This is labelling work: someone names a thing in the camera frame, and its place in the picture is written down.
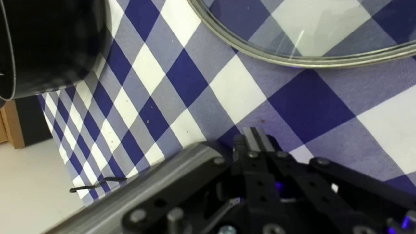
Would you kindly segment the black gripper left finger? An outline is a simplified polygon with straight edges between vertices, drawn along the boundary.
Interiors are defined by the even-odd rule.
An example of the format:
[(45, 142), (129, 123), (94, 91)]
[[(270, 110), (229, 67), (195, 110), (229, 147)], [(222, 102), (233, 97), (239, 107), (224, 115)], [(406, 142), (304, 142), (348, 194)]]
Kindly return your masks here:
[(239, 160), (217, 158), (130, 208), (123, 234), (243, 234)]

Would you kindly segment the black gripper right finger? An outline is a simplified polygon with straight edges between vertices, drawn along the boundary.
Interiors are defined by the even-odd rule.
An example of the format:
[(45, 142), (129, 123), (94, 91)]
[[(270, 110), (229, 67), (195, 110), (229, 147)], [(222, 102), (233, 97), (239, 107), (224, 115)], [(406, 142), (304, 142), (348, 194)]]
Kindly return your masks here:
[(299, 163), (257, 129), (234, 138), (243, 229), (260, 234), (416, 234), (415, 195), (325, 158)]

